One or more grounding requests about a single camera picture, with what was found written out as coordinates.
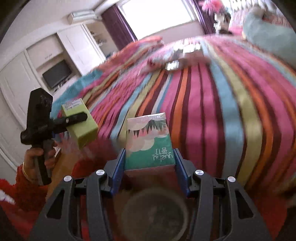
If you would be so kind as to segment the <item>person's left hand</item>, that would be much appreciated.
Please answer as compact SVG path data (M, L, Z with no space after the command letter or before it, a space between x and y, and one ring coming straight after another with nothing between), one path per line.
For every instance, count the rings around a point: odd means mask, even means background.
M56 164L54 140L47 140L32 144L32 147L25 153L23 162L23 174L30 182L41 186L49 185L52 169Z

